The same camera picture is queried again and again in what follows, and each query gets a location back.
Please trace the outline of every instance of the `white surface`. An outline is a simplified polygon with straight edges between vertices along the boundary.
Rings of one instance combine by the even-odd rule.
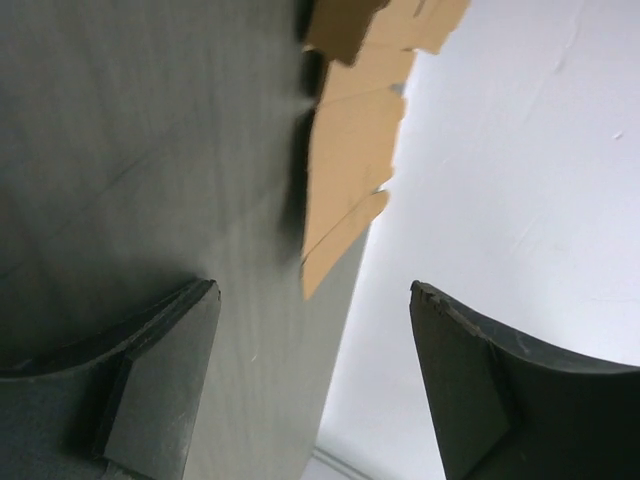
[[[315,458],[309,460],[300,480],[349,480],[347,477],[327,467]]]
[[[376,480],[442,479],[411,281],[640,365],[640,2],[475,0],[420,55],[318,444]]]

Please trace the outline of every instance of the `cardboard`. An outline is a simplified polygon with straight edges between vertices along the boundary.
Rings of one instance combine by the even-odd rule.
[[[317,0],[307,45],[354,65],[363,44],[437,54],[469,0]]]
[[[327,61],[309,144],[302,282],[309,298],[388,202],[419,48],[438,53],[469,0],[317,0],[307,48]]]
[[[404,83],[409,76],[415,56],[413,51],[364,45],[355,68],[340,62],[330,62],[326,70],[320,104]]]
[[[318,244],[302,264],[305,298],[311,297],[333,265],[386,207],[389,193],[381,191],[362,200]]]
[[[403,99],[390,88],[320,105],[309,147],[303,256],[391,178]]]

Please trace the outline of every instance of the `scratch mark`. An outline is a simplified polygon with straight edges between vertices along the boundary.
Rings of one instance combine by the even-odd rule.
[[[522,233],[519,235],[518,239],[516,240],[516,242],[513,244],[513,246],[511,247],[511,250],[509,250],[509,256],[513,255],[514,253],[516,253],[516,251],[522,246],[522,244],[524,243],[525,239],[527,238],[527,236],[529,235],[529,233],[531,232],[531,229],[536,225],[536,223],[538,223],[538,221],[540,220],[540,218],[542,217],[542,214],[538,214],[536,215],[530,222],[529,224],[524,228],[524,230],[522,231]]]
[[[524,119],[522,123],[527,123],[531,118],[533,109],[536,103],[538,103],[538,100],[540,99],[540,96],[542,95],[542,92],[545,90],[551,77],[553,75],[558,75],[564,69],[567,63],[569,52],[573,49],[573,46],[575,45],[582,31],[582,20],[584,17],[584,12],[586,10],[586,5],[587,5],[587,1],[582,0],[580,2],[580,5],[576,9],[576,12],[571,16],[571,20],[570,20],[571,30],[569,33],[569,38],[567,39],[564,46],[562,47],[558,60],[555,62],[553,69],[551,70],[551,73],[545,75],[542,81],[538,84],[538,86],[534,90],[533,96],[531,97],[531,101],[529,102],[529,105],[525,109]]]
[[[580,2],[580,6],[576,10],[576,13],[571,17],[571,33],[567,42],[564,44],[562,51],[560,52],[560,57],[556,62],[556,65],[553,69],[553,73],[560,73],[564,69],[564,66],[567,63],[567,57],[569,56],[569,52],[573,49],[573,46],[576,43],[576,40],[580,36],[582,32],[582,19],[584,17],[584,12],[586,9],[587,2],[586,0],[582,0]]]

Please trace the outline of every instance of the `torn cardboard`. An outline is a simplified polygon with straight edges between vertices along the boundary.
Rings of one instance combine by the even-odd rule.
[[[388,202],[415,48],[438,53],[468,0],[317,0],[307,45],[327,66],[309,144],[302,251],[309,298]]]

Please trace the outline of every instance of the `gray surface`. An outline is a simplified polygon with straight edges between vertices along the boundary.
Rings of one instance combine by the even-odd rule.
[[[0,362],[216,279],[188,479],[298,480],[360,259],[302,301],[295,3],[0,6]]]

